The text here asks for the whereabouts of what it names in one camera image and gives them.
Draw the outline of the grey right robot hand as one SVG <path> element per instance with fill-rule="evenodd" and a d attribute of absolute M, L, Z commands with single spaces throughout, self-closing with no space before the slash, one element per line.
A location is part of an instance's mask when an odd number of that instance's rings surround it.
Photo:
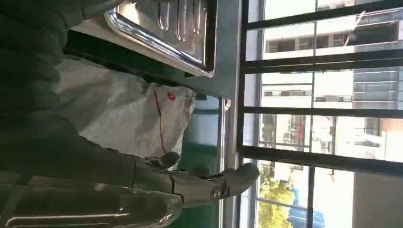
<path fill-rule="evenodd" d="M 213 176 L 169 171 L 80 136 L 59 116 L 0 118 L 3 228 L 159 228 L 183 208 L 239 195 L 259 177 L 246 163 Z"/>

